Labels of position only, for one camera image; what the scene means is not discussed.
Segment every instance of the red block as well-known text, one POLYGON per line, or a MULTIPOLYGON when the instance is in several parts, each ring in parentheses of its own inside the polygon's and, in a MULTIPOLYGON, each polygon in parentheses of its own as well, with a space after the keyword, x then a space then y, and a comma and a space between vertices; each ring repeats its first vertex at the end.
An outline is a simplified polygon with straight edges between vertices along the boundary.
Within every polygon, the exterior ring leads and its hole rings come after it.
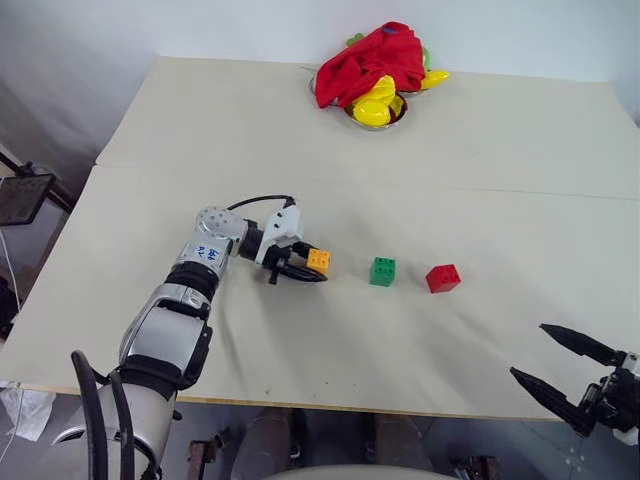
POLYGON ((460 283, 460 275, 453 264, 433 267, 426 279, 431 293, 448 292, 460 283))

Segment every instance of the white plastic bag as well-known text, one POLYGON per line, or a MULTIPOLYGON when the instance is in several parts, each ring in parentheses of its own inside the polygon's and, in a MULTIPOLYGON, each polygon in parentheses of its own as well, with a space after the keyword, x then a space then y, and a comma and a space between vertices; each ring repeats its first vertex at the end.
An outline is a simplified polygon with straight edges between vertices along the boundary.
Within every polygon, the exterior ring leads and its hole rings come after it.
MULTIPOLYGON (((44 427, 47 426, 55 398, 55 393, 36 392, 19 388, 6 388, 0 392, 0 400, 2 400, 4 408, 7 410, 7 414, 14 425, 16 425, 18 419, 18 410, 20 410, 20 420, 16 435, 32 442, 38 441, 44 431, 44 427)), ((11 435, 14 430, 15 427, 6 434, 11 435)))

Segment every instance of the red cloth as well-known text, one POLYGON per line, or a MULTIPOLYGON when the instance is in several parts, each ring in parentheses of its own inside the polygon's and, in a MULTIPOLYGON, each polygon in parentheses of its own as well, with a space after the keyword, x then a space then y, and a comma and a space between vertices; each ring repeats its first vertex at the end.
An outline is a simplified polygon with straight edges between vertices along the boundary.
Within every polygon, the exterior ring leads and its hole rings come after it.
POLYGON ((396 90, 404 92, 420 90, 425 76, 422 44, 402 23, 385 23, 322 65, 316 76, 318 106, 337 98, 344 108, 384 75, 391 75, 396 90))

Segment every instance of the orange block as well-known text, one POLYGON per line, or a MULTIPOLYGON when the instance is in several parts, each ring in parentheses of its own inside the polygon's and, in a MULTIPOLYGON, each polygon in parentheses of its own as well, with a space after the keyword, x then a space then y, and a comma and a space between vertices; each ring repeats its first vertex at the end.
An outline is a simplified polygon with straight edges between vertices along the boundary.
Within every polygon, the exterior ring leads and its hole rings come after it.
POLYGON ((330 252, 312 248, 309 250, 309 257, 307 258, 307 267, 315 270, 316 272, 320 272, 325 277, 328 277, 330 260, 331 260, 330 252))

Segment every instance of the yellow toy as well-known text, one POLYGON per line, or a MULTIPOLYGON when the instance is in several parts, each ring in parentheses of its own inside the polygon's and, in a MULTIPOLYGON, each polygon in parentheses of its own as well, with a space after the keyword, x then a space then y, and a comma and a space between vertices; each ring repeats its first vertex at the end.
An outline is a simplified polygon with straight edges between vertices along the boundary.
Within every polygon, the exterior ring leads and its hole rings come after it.
POLYGON ((391 121, 389 105, 396 96, 396 83, 384 75, 371 90, 353 102, 353 118, 371 127, 381 127, 391 121))
POLYGON ((327 277, 329 274, 330 260, 331 260, 330 252, 312 248, 309 250, 309 257, 307 258, 307 268, 311 268, 316 272, 320 272, 325 277, 327 277))
POLYGON ((429 72, 425 72, 426 76, 422 80, 422 84, 420 87, 422 90, 428 90, 429 88, 433 88, 436 85, 440 85, 446 79, 449 78, 449 72, 446 70, 431 70, 429 72))

